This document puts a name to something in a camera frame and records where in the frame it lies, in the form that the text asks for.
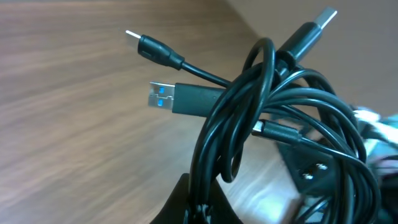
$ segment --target black plastic object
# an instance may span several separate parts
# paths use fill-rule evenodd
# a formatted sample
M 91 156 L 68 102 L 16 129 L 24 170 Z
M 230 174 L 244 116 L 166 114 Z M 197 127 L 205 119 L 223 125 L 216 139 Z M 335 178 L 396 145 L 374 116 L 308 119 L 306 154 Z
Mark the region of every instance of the black plastic object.
M 317 142 L 328 146 L 325 138 L 321 138 Z M 333 193 L 336 180 L 333 157 L 309 148 L 306 150 L 307 153 L 302 154 L 288 144 L 277 143 L 277 145 L 299 193 L 313 197 Z M 322 164 L 327 169 L 319 169 L 317 164 Z M 309 174 L 313 178 L 306 179 L 305 174 Z
M 322 35 L 322 28 L 315 22 L 304 23 L 277 51 L 277 58 L 282 59 L 293 70 L 296 64 L 311 50 Z
M 155 63 L 177 70 L 181 69 L 185 60 L 183 56 L 175 53 L 169 46 L 147 35 L 142 35 L 139 39 L 138 53 Z
M 210 222 L 206 220 L 192 220 L 191 209 L 188 204 L 188 183 L 189 174 L 182 174 L 176 186 L 173 189 L 169 199 L 163 206 L 159 214 L 153 219 L 152 224 L 163 223 L 229 223 L 242 224 L 242 221 L 235 214 L 223 190 L 214 180 L 210 187 L 210 201 L 208 214 Z
M 222 88 L 176 83 L 173 113 L 207 117 L 223 92 Z

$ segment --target wood grain surface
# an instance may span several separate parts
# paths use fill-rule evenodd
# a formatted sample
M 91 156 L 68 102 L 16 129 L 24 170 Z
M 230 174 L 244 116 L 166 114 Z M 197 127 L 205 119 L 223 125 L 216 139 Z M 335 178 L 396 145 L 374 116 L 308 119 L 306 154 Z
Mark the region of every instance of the wood grain surface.
M 127 47 L 130 29 L 232 80 L 257 37 L 223 1 L 1 1 L 0 223 L 148 223 L 189 172 L 203 118 L 147 106 L 150 81 L 211 85 Z M 297 197 L 250 137 L 233 184 L 246 223 Z

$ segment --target usb cable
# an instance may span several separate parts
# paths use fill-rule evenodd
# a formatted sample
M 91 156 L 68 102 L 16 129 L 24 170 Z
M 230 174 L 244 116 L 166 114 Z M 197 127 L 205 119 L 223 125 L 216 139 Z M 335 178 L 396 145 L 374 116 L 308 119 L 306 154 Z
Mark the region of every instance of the usb cable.
M 335 193 L 326 197 L 327 202 L 319 201 L 326 205 L 327 215 L 323 216 L 322 223 L 374 222 L 381 196 L 376 179 L 365 165 L 366 150 L 358 133 L 358 121 L 322 74 L 299 65 L 336 13 L 326 8 L 313 22 L 303 24 L 278 51 L 270 39 L 258 40 L 241 74 L 233 82 L 194 67 L 152 37 L 126 31 L 129 45 L 141 56 L 160 65 L 186 70 L 223 87 L 150 83 L 149 106 L 206 117 L 190 169 L 189 217 L 211 220 L 211 213 L 206 210 L 211 206 L 210 185 L 220 174 L 225 182 L 234 180 L 244 142 L 252 134 L 290 144 L 292 153 L 300 156 L 308 156 L 306 151 L 312 150 L 333 158 Z M 259 52 L 263 54 L 263 61 L 253 65 Z M 293 85 L 300 78 L 308 87 Z M 297 105 L 317 108 L 320 120 L 300 111 Z M 329 144 L 305 138 L 294 128 L 259 120 L 261 113 L 276 113 L 306 122 Z M 315 205 L 314 211 L 309 213 L 318 208 L 323 206 Z

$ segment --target metal connector tip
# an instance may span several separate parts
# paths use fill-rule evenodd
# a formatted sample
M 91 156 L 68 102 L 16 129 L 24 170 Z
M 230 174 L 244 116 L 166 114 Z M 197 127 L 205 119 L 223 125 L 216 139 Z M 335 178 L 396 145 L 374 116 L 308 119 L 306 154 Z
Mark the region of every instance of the metal connector tip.
M 318 24 L 321 29 L 325 28 L 326 25 L 334 18 L 337 14 L 337 10 L 332 7 L 326 7 L 322 13 L 314 20 L 316 24 Z
M 133 33 L 129 30 L 126 30 L 126 38 L 127 38 L 127 44 L 130 47 L 133 47 L 134 49 L 138 49 L 138 42 L 139 42 L 139 39 L 141 39 L 140 35 Z

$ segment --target tangled cables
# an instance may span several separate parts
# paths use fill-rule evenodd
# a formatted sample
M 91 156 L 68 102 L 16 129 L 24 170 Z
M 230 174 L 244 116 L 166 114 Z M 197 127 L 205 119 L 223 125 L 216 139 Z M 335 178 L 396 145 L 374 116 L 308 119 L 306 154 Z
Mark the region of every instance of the tangled cables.
M 263 62 L 253 65 L 261 51 Z M 308 123 L 329 143 L 323 145 L 303 136 L 288 142 L 293 150 L 304 154 L 310 148 L 334 158 L 334 194 L 319 201 L 326 205 L 322 223 L 372 223 L 381 196 L 376 179 L 365 165 L 366 150 L 352 109 L 335 95 L 329 82 L 317 71 L 295 68 L 284 78 L 278 76 L 276 55 L 270 39 L 259 40 L 251 49 L 242 73 L 231 83 L 186 62 L 182 64 L 184 70 L 226 87 L 195 146 L 190 169 L 191 206 L 208 204 L 210 184 L 218 174 L 225 182 L 234 180 L 243 144 L 260 114 L 277 113 Z M 300 78 L 308 87 L 292 85 Z M 297 105 L 316 107 L 320 120 L 295 108 Z

